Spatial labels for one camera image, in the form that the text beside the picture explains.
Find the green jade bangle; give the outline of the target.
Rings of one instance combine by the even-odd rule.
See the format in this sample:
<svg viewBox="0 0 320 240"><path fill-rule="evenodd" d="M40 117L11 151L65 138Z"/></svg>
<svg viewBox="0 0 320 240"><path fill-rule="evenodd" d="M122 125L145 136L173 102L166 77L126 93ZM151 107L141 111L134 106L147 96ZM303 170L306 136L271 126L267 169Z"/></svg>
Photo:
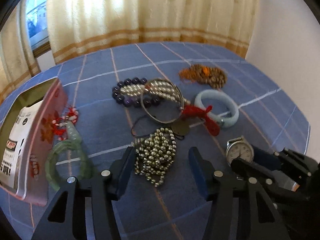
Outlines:
<svg viewBox="0 0 320 240"><path fill-rule="evenodd" d="M93 164L80 142L58 142L48 154L45 163L46 179L51 188L58 191L67 177L78 180L93 177Z"/></svg>

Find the window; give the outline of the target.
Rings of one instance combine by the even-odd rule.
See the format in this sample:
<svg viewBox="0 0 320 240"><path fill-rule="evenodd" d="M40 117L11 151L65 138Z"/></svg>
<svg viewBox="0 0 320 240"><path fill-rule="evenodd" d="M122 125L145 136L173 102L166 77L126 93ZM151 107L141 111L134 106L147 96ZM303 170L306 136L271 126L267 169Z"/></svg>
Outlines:
<svg viewBox="0 0 320 240"><path fill-rule="evenodd" d="M50 51L47 29L47 0L26 0L28 38L35 57Z"/></svg>

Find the brown wooden bead mala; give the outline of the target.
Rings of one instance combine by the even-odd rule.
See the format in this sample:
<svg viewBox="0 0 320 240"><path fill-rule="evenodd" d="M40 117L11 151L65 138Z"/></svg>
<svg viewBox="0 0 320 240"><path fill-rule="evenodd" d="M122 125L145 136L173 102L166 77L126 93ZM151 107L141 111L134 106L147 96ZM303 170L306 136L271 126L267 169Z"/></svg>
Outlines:
<svg viewBox="0 0 320 240"><path fill-rule="evenodd" d="M212 89L220 89L227 82L227 75L219 67L208 67L202 64L192 64L178 73L181 80L209 85Z"/></svg>

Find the silver metal bangle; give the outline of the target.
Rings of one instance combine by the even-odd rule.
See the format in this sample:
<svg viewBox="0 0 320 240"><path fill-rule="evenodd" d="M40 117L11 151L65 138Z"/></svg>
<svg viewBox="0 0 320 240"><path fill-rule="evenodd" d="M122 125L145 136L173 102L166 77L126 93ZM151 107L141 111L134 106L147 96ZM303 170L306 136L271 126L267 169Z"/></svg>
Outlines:
<svg viewBox="0 0 320 240"><path fill-rule="evenodd" d="M141 106L155 122L172 124L181 117L185 98L171 81L157 78L140 87Z"/></svg>

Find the cream gold curtain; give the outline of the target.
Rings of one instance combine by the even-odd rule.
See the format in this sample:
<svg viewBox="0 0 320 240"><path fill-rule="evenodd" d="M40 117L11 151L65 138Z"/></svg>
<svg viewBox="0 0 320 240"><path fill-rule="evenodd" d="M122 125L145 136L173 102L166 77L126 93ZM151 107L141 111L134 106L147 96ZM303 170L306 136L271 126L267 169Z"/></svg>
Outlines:
<svg viewBox="0 0 320 240"><path fill-rule="evenodd" d="M55 63L142 42L197 42L245 57L259 0L47 0Z"/></svg>
<svg viewBox="0 0 320 240"><path fill-rule="evenodd" d="M21 0L1 30L1 102L40 71L28 36L26 0Z"/></svg>

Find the silver wrist watch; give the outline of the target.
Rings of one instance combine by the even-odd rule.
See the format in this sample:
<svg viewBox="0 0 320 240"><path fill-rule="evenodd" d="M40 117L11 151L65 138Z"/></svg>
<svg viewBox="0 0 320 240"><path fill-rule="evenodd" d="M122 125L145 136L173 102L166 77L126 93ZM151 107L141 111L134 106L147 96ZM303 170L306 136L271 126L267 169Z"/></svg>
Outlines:
<svg viewBox="0 0 320 240"><path fill-rule="evenodd" d="M248 163L252 163L254 158L253 146L244 136L228 140L225 156L229 165L231 165L233 160L238 158Z"/></svg>

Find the pink metal tin box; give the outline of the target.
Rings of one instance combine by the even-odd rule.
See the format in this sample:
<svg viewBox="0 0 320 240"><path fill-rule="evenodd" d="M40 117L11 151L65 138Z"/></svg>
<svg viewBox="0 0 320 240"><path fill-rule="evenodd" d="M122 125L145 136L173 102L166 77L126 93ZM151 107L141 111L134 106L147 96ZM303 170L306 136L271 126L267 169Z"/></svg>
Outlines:
<svg viewBox="0 0 320 240"><path fill-rule="evenodd" d="M45 162L53 147L53 120L58 118L68 100L61 81L54 77L20 93L13 101L1 125L1 161L10 131L20 110L43 100L35 117L22 155L17 189L1 182L1 188L13 197L30 204L45 206L48 182Z"/></svg>

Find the printed paper in tin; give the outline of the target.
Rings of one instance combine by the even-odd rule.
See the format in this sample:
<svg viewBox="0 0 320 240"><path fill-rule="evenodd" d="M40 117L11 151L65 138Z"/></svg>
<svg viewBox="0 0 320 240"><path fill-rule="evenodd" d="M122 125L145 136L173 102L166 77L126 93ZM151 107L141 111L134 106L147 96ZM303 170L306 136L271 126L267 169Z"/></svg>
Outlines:
<svg viewBox="0 0 320 240"><path fill-rule="evenodd" d="M15 190L18 186L18 174L21 168L24 148L42 103L43 100L40 100L20 110L5 145L1 161L1 182Z"/></svg>

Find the light blue jade bangle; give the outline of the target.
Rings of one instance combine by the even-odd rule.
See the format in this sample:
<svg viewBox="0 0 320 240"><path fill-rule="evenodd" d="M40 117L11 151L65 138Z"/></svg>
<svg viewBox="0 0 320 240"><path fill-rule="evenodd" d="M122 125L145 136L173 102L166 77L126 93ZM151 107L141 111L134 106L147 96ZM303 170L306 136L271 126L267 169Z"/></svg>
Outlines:
<svg viewBox="0 0 320 240"><path fill-rule="evenodd" d="M209 103L215 104L216 110L211 110L208 116L217 122L221 128L230 128L236 124L239 118L239 109L235 101L226 93L207 89L195 96L194 105L206 109Z"/></svg>

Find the cream gold right curtain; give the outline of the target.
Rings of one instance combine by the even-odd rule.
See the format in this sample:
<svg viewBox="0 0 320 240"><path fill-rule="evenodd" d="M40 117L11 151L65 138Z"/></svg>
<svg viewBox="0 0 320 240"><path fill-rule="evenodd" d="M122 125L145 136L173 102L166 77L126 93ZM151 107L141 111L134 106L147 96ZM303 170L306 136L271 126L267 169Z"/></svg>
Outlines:
<svg viewBox="0 0 320 240"><path fill-rule="evenodd" d="M259 0L47 0L55 63L142 42L197 42L245 57Z"/></svg>

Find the cream gold left curtain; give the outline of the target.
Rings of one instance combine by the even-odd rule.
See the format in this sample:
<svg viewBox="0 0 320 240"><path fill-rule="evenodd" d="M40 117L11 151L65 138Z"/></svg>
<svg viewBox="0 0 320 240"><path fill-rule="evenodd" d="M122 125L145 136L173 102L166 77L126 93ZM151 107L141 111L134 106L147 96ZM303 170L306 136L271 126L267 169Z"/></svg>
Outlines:
<svg viewBox="0 0 320 240"><path fill-rule="evenodd" d="M28 36L26 0L21 0L1 30L1 102L40 71Z"/></svg>

